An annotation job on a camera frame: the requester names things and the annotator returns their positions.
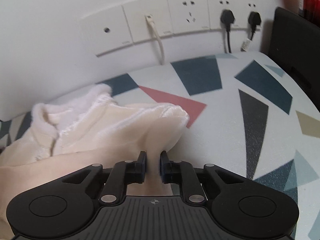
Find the cream fleece garment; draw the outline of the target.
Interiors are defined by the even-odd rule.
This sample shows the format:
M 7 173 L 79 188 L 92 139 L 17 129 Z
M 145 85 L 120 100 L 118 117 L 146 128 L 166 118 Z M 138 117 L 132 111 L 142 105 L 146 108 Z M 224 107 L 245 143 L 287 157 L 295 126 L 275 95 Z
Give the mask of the cream fleece garment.
M 189 121 L 171 103 L 120 106 L 106 84 L 63 105 L 39 103 L 24 135 L 1 153 L 1 239 L 11 239 L 6 218 L 16 195 L 92 164 L 105 168 L 135 160 L 146 152 L 142 184 L 128 188 L 138 196 L 165 196 L 171 188 L 159 175 L 159 156 L 175 146 Z

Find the geometric patterned bed sheet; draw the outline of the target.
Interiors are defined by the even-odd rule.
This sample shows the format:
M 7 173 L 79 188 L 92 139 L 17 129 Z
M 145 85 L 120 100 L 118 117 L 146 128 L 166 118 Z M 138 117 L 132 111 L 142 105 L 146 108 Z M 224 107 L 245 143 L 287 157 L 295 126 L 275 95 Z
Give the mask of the geometric patterned bed sheet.
M 319 239 L 319 111 L 269 57 L 247 52 L 177 61 L 44 104 L 63 105 L 99 84 L 120 106 L 182 107 L 189 121 L 167 151 L 171 160 L 213 164 L 287 194 L 299 207 L 294 239 Z M 3 151 L 31 126 L 31 112 L 1 123 Z

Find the black power plug left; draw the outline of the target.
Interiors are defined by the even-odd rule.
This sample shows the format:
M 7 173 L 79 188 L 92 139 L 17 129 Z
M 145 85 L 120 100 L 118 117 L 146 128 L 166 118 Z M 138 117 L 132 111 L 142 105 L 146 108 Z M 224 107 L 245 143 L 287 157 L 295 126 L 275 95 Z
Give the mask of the black power plug left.
M 228 52 L 231 53 L 231 40 L 230 40 L 230 32 L 231 32 L 231 25 L 235 22 L 234 14 L 231 10 L 225 9 L 221 13 L 220 17 L 221 23 L 225 26 L 226 33 L 227 33 L 227 46 L 228 46 Z

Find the black power plug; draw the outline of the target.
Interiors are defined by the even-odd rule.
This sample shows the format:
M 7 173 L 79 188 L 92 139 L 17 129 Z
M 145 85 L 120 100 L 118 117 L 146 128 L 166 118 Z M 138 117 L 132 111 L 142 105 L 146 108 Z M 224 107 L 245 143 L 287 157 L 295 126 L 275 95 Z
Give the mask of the black power plug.
M 225 9 L 221 13 L 220 17 L 221 23 L 225 26 L 226 33 L 227 33 L 227 46 L 228 46 L 228 52 L 231 53 L 231 40 L 230 40 L 230 32 L 231 32 L 231 25 L 235 22 L 234 14 L 231 10 Z
M 258 12 L 252 11 L 248 17 L 248 23 L 251 29 L 249 39 L 253 40 L 253 36 L 256 32 L 257 26 L 261 25 L 261 16 Z

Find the black power plug right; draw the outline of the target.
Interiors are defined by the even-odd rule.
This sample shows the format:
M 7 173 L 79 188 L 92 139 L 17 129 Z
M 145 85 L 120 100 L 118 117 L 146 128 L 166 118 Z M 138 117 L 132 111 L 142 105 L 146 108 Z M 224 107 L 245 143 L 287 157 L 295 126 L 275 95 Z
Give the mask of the black power plug right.
M 248 23 L 251 29 L 249 39 L 253 40 L 253 36 L 256 32 L 257 26 L 261 25 L 261 16 L 258 12 L 252 11 L 248 17 Z

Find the white wall socket panel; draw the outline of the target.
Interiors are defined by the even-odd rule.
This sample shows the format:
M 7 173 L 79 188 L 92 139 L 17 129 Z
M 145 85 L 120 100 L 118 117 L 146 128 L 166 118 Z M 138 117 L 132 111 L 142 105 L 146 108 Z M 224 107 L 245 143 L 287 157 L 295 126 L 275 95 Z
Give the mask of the white wall socket panel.
M 159 37 L 220 30 L 220 16 L 231 10 L 232 29 L 247 29 L 251 12 L 264 13 L 262 0 L 135 0 L 80 19 L 82 35 L 96 56 L 155 39 L 146 18 L 152 17 Z

